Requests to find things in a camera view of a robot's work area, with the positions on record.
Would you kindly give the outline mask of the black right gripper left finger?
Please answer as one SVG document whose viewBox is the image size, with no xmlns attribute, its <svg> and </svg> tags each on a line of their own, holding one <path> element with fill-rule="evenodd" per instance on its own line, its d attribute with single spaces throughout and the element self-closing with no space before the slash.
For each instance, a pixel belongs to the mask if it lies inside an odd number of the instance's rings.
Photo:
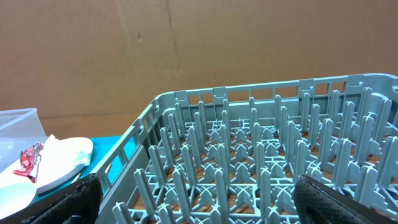
<svg viewBox="0 0 398 224">
<path fill-rule="evenodd" d="M 95 223 L 102 199 L 100 178 L 90 174 L 64 198 L 21 223 Z"/>
</svg>

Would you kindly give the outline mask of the wooden chopstick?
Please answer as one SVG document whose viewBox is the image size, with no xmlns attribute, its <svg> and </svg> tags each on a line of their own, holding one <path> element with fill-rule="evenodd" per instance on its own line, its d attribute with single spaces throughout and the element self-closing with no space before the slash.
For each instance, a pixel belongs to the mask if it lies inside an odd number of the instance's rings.
<svg viewBox="0 0 398 224">
<path fill-rule="evenodd" d="M 79 173 L 75 176 L 75 178 L 72 180 L 72 183 L 76 182 L 76 181 L 80 178 L 80 176 L 81 176 L 81 173 L 79 172 Z"/>
<path fill-rule="evenodd" d="M 105 169 L 104 173 L 105 173 L 106 175 L 108 175 L 111 166 L 112 166 L 112 163 L 109 163 L 109 165 L 108 165 L 107 168 Z"/>
</svg>

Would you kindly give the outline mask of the red snack wrapper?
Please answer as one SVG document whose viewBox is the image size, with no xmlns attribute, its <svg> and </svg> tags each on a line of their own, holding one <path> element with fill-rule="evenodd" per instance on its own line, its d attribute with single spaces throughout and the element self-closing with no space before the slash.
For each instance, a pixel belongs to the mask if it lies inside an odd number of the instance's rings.
<svg viewBox="0 0 398 224">
<path fill-rule="evenodd" d="M 39 173 L 39 165 L 42 158 L 42 155 L 40 154 L 41 149 L 42 144 L 40 142 L 36 142 L 25 151 L 21 151 L 19 159 L 21 167 L 13 170 L 12 173 L 27 177 L 32 183 L 36 183 Z"/>
</svg>

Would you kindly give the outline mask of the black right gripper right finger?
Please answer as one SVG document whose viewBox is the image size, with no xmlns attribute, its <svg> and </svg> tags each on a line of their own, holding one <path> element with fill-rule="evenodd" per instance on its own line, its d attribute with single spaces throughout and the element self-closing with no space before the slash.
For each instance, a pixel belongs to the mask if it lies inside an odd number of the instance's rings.
<svg viewBox="0 0 398 224">
<path fill-rule="evenodd" d="M 395 223 L 307 175 L 298 176 L 293 201 L 299 222 L 304 224 Z"/>
</svg>

